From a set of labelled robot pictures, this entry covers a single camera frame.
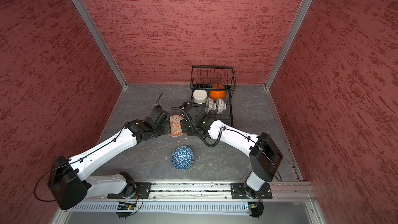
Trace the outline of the green patterned ceramic bowl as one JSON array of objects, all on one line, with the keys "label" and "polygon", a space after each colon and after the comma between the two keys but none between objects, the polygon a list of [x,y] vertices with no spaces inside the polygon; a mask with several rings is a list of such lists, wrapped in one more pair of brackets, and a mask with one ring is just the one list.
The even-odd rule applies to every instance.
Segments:
[{"label": "green patterned ceramic bowl", "polygon": [[217,107],[217,115],[222,114],[222,113],[226,110],[226,108],[227,108],[224,99],[222,99],[222,98],[220,98],[220,97],[217,98],[216,107]]}]

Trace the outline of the orange plastic bowl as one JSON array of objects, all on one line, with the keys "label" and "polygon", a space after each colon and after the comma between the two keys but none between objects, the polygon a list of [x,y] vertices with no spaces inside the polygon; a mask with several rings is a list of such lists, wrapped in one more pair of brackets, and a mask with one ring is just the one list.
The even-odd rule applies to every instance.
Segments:
[{"label": "orange plastic bowl", "polygon": [[226,98],[225,87],[222,84],[213,85],[210,91],[210,98],[214,101],[218,99],[224,100]]}]

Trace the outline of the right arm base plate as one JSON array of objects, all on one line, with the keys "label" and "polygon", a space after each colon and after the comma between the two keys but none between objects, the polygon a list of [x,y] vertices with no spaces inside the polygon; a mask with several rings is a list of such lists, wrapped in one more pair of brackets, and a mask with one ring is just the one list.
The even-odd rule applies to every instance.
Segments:
[{"label": "right arm base plate", "polygon": [[246,183],[231,183],[232,199],[270,200],[273,198],[269,183],[264,183],[260,190],[255,191]]}]

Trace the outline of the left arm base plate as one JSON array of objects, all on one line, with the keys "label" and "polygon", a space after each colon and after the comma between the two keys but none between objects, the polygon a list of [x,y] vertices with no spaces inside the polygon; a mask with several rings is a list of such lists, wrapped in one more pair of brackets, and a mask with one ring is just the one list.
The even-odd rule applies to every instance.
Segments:
[{"label": "left arm base plate", "polygon": [[151,192],[152,183],[128,183],[127,186],[119,194],[108,194],[108,199],[125,199],[133,200],[143,198],[144,200],[149,198]]}]

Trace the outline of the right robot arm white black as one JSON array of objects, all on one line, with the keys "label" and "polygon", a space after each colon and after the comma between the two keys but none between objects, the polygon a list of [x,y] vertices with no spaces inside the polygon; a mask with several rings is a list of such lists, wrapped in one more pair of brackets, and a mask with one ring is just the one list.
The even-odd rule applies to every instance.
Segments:
[{"label": "right robot arm white black", "polygon": [[251,172],[243,184],[248,197],[253,199],[273,179],[282,180],[278,168],[283,155],[269,134],[255,135],[238,130],[210,114],[201,113],[188,102],[172,109],[182,114],[183,133],[199,138],[210,148],[224,142],[249,157]]}]

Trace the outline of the white pink bowl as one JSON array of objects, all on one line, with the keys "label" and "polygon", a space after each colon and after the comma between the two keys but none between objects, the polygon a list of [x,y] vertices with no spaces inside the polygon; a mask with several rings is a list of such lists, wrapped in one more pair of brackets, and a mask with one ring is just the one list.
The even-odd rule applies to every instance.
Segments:
[{"label": "white pink bowl", "polygon": [[194,90],[193,94],[193,101],[196,104],[204,104],[207,102],[208,94],[205,90]]}]

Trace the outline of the red patterned bowl underneath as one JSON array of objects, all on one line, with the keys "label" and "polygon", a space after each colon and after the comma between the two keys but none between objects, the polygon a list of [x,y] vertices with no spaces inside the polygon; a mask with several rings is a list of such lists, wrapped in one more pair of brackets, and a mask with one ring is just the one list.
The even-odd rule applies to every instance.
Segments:
[{"label": "red patterned bowl underneath", "polygon": [[205,107],[205,112],[206,114],[211,113],[212,111],[215,111],[217,109],[216,103],[214,100],[209,97],[206,101],[206,107]]}]

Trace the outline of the orange patterned bowl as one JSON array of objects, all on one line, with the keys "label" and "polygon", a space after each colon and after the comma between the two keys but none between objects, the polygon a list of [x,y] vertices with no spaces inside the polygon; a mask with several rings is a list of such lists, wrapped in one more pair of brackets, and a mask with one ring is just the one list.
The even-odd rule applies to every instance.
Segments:
[{"label": "orange patterned bowl", "polygon": [[176,138],[183,135],[183,131],[181,128],[181,121],[184,120],[182,116],[173,115],[169,119],[170,123],[170,134],[169,136]]}]

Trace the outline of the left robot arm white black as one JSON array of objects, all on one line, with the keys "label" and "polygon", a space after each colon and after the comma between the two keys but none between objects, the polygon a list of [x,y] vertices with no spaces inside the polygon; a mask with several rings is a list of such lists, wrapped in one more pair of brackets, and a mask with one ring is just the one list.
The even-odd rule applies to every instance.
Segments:
[{"label": "left robot arm white black", "polygon": [[111,138],[78,155],[57,158],[48,179],[50,189],[60,209],[68,210],[82,200],[102,195],[130,199],[137,196],[134,179],[127,172],[110,176],[94,176],[103,164],[143,141],[170,133],[169,114],[156,106],[144,120],[123,125]]}]

